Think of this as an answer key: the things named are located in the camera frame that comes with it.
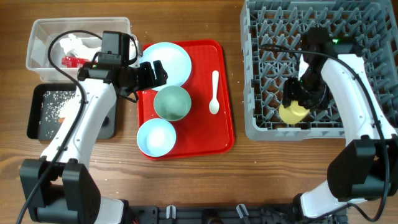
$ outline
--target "red tray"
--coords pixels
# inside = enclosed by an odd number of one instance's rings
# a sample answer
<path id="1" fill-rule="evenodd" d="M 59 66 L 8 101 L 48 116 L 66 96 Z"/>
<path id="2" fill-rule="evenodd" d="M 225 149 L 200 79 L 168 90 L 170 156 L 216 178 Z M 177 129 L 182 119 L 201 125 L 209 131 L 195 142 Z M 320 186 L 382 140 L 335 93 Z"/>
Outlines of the red tray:
<path id="1" fill-rule="evenodd" d="M 148 159 L 175 159 L 191 156 L 220 154 L 230 150 L 235 142 L 231 107 L 229 104 L 228 84 L 225 74 L 224 55 L 221 45 L 215 40 L 191 40 L 174 42 L 184 48 L 192 61 L 192 72 L 182 85 L 192 99 L 192 107 L 186 117 L 171 124 L 177 133 L 177 142 L 173 149 L 162 157 Z M 211 74 L 219 71 L 217 99 L 220 110 L 216 115 L 209 111 L 212 98 Z M 154 109 L 156 91 L 138 92 L 138 125 L 147 120 L 158 118 Z"/>

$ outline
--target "gray plastic crate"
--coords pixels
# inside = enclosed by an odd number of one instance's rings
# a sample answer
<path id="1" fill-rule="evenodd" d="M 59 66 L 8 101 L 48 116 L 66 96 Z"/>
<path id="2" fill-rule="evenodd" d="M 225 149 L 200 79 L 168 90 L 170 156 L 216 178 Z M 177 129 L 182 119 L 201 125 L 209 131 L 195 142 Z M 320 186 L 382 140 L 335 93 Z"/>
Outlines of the gray plastic crate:
<path id="1" fill-rule="evenodd" d="M 245 0 L 241 11 L 246 135 L 258 141 L 344 138 L 334 100 L 301 123 L 285 124 L 278 109 L 283 85 L 297 76 L 287 53 L 259 50 L 261 44 L 300 49 L 311 27 L 327 27 L 333 37 L 353 36 L 364 48 L 368 80 L 390 123 L 398 127 L 398 29 L 390 0 Z"/>

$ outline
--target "white bin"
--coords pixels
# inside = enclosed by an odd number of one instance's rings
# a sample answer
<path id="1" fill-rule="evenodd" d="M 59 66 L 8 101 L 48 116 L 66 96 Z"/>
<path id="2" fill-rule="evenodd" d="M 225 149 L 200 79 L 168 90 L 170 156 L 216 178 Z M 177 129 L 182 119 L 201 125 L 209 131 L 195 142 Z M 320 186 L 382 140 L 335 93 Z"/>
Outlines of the white bin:
<path id="1" fill-rule="evenodd" d="M 33 23 L 26 54 L 26 68 L 40 75 L 43 82 L 65 82 L 68 78 L 56 71 L 47 58 L 49 45 L 56 36 L 69 30 L 87 30 L 102 36 L 104 30 L 131 34 L 130 20 L 126 17 L 87 17 L 38 19 Z M 94 48 L 101 46 L 101 40 L 88 34 L 75 33 L 82 38 L 83 44 Z M 59 42 L 55 43 L 51 52 L 53 62 L 72 77 L 77 76 L 78 68 L 67 68 L 61 64 L 65 56 Z"/>

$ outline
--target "spoon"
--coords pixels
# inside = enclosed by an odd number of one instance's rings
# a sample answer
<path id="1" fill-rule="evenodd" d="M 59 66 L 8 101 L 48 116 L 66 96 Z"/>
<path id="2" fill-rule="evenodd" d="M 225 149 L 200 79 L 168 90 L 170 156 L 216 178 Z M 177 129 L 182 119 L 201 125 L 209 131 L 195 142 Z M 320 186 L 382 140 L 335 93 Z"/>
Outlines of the spoon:
<path id="1" fill-rule="evenodd" d="M 220 109 L 220 104 L 218 103 L 218 100 L 217 100 L 218 78 L 219 78 L 218 71 L 213 71 L 213 76 L 212 76 L 213 99 L 211 99 L 210 104 L 209 104 L 210 113 L 212 113 L 212 114 L 217 114 L 218 110 Z"/>

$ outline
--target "wooden table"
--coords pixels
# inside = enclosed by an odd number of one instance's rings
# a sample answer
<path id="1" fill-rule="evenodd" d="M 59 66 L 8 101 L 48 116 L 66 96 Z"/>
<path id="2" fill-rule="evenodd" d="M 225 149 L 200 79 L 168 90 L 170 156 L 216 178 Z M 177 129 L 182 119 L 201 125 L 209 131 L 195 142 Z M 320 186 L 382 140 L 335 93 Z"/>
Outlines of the wooden table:
<path id="1" fill-rule="evenodd" d="M 97 141 L 90 162 L 90 173 L 104 196 L 124 198 L 131 205 L 286 203 L 322 183 L 329 163 L 345 147 L 342 139 L 257 142 L 246 137 L 239 28 L 242 0 L 23 2 L 0 4 L 1 223 L 14 223 L 25 201 L 19 180 L 22 161 L 38 158 L 48 144 L 26 136 L 32 92 L 40 80 L 26 69 L 25 58 L 32 24 L 40 18 L 125 16 L 143 43 L 215 39 L 224 48 L 236 134 L 232 150 L 174 161 L 145 159 L 136 144 L 136 105 L 122 100 L 116 136 Z M 377 206 L 378 202 L 362 205 L 371 215 Z M 365 222 L 356 210 L 349 211 L 349 219 Z M 392 197 L 380 223 L 397 219 L 398 200 Z M 24 221 L 31 222 L 28 214 Z"/>

